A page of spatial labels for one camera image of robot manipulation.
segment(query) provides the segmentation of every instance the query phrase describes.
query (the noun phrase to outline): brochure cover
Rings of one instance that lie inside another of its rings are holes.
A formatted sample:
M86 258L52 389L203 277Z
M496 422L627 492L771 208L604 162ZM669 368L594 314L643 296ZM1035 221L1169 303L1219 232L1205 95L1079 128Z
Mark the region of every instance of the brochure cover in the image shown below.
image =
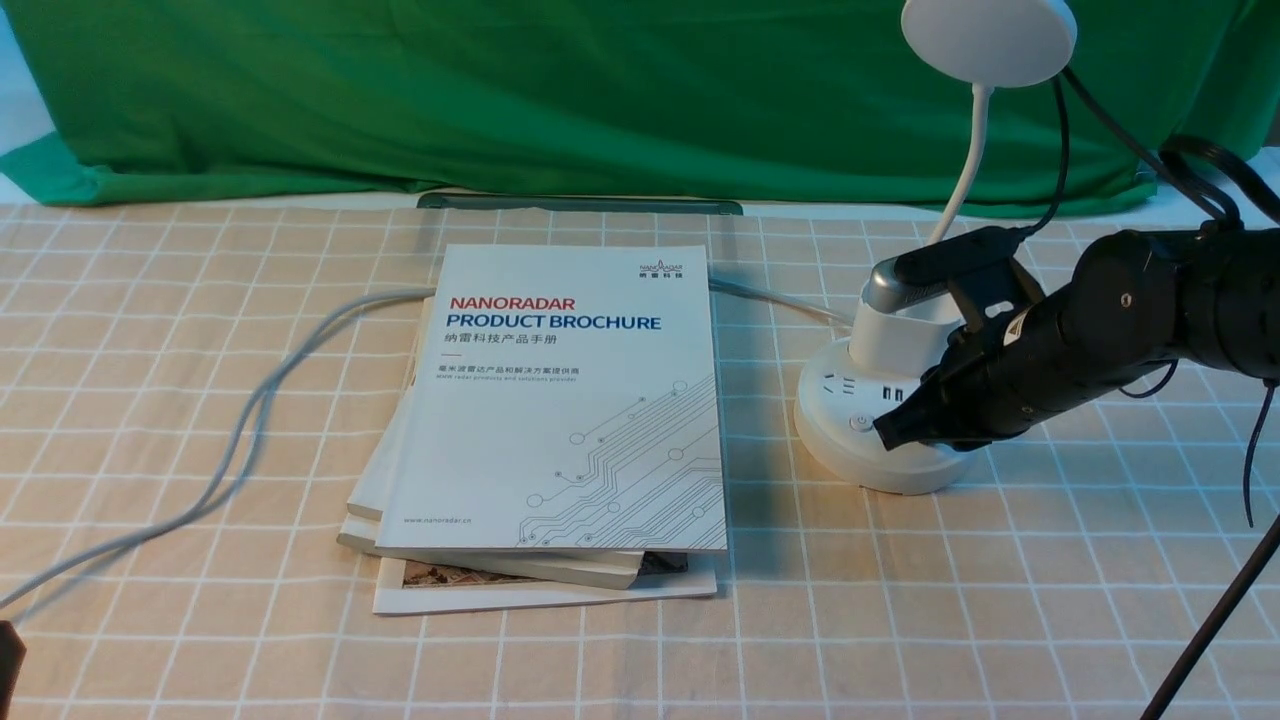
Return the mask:
M449 245L378 547L727 548L707 251Z

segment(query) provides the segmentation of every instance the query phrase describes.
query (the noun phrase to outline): lamp head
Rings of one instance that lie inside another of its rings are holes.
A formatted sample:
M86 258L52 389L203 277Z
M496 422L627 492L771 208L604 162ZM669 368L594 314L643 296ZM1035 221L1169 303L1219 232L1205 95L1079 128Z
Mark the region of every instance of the lamp head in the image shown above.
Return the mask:
M969 85L1027 87L1051 79L1075 50L1064 0L906 0L902 36L936 70Z

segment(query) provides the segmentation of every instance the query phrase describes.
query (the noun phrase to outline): gray cable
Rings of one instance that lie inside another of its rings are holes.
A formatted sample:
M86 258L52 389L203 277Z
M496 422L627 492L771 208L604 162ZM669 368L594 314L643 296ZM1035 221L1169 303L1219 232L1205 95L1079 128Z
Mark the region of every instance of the gray cable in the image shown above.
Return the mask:
M795 297L788 297L785 295L778 295L772 291L759 290L754 287L748 287L730 281L722 281L717 278L710 278L708 283L710 290L718 292L726 292L731 295L737 295L740 297L746 297L751 300L763 300L765 302L776 302L780 305L786 305L794 307L803 313L810 315L818 315L827 320L832 320L838 324L851 324L852 319L845 315L815 305L812 302L805 302ZM293 372L303 360L307 359L312 352L315 352L320 346L323 346L330 337L342 331L342 328L349 323L352 319L357 318L360 313L365 313L371 307L383 305L397 305L401 302L413 302L426 300L435 295L435 288L411 288L411 290L394 290L387 292L376 292L372 295L366 295L364 297L357 297L349 302L346 302L337 310L329 313L320 323L311 331L302 345L289 354L283 363L280 363L270 374L256 387L253 392L250 393L248 401L244 404L244 409L241 411L239 418L236 420L234 427L230 430L230 438L227 445L227 450L223 452L221 460L218 462L218 468L214 470L212 477L209 480L209 486L200 498L180 515L157 523L155 525L134 530L132 533L120 536L115 539L106 541L101 544L93 546L83 552L79 552L61 562L58 562L49 569L33 575L26 583L18 585L17 589L6 594L0 600L0 610L4 610L13 603L18 602L27 594L35 592L45 583L58 578L59 575L67 573L68 570L83 565L91 560L102 557L108 553L124 553L131 550L137 548L142 543L155 539L160 536L168 534L178 528L189 525L202 518L210 515L223 505L225 505L233 495L236 495L248 478L253 474L253 466L257 464L259 451L262 442L266 438L266 420L271 414L271 404L275 401L275 393L280 388L280 383L284 378ZM244 462L241 465L239 473L236 479L223 491L221 495L214 497L218 488L223 484L227 477L227 470L230 468L232 457L236 455L236 448L239 447L241 436L244 433L244 427L248 424L250 416L253 415L255 406L257 409L257 418L253 421L253 429L250 439L248 452L244 455Z

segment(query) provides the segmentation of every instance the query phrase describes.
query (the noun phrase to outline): photo on magazine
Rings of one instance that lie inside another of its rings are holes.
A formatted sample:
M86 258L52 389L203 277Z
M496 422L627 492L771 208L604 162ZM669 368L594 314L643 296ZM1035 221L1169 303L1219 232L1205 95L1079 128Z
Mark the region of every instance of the photo on magazine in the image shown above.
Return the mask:
M431 565L428 562L404 562L402 588L457 588L463 585L507 585L512 583L535 583L532 578L503 575L468 570L453 565Z
M646 552L640 560L639 578L653 575L678 575L689 571L689 556L684 552ZM517 583L536 583L535 578L521 578L517 575L503 575L502 573L486 573L484 570L470 570L453 565L431 565L428 562L404 562L404 578L401 580L402 589L411 588L457 588L467 585L508 585Z

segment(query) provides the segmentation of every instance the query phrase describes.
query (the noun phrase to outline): white wall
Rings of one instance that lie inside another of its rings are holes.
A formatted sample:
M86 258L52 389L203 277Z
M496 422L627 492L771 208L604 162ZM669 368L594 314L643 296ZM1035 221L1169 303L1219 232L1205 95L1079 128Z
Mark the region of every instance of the white wall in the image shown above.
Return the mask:
M0 154L52 129L54 123L18 50L9 18L0 10Z

